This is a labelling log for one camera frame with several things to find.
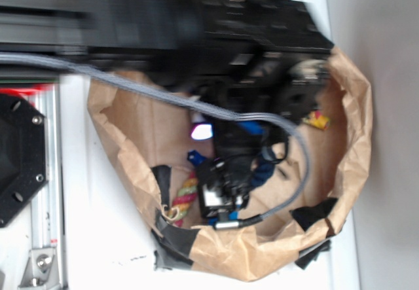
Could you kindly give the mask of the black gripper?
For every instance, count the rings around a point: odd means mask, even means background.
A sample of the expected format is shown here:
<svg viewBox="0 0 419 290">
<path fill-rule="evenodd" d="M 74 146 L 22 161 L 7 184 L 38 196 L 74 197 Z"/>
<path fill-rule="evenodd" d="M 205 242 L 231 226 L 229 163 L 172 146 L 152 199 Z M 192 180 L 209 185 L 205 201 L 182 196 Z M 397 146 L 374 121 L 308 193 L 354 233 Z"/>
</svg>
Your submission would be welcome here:
<svg viewBox="0 0 419 290">
<path fill-rule="evenodd" d="M 317 107 L 328 78 L 332 44 L 306 5 L 295 0 L 192 0 L 200 40 L 185 88 L 203 102 L 248 114 L 240 122 L 191 114 L 191 138 L 213 137 L 215 155 L 256 156 L 289 132 L 255 114 L 270 113 L 298 126 Z"/>
</svg>

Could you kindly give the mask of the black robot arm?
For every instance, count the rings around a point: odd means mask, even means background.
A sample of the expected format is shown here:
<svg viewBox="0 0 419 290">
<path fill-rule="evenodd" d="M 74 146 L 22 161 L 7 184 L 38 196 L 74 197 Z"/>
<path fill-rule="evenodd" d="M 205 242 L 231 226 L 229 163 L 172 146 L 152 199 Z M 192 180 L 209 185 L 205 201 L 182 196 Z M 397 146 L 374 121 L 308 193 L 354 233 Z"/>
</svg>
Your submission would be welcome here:
<svg viewBox="0 0 419 290">
<path fill-rule="evenodd" d="M 15 56 L 52 56 L 294 123 L 315 105 L 332 48 L 295 0 L 1 0 L 2 77 L 49 77 Z"/>
</svg>

